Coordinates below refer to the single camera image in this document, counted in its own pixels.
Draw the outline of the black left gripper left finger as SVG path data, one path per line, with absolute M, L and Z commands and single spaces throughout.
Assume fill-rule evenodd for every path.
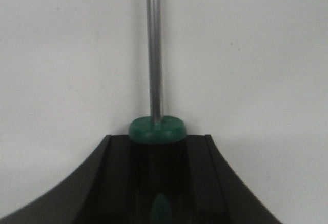
M 107 135 L 72 174 L 1 223 L 132 223 L 130 152 L 128 136 Z

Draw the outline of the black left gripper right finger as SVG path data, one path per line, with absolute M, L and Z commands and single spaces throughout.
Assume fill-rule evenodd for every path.
M 327 140 L 186 138 L 196 223 L 327 223 Z

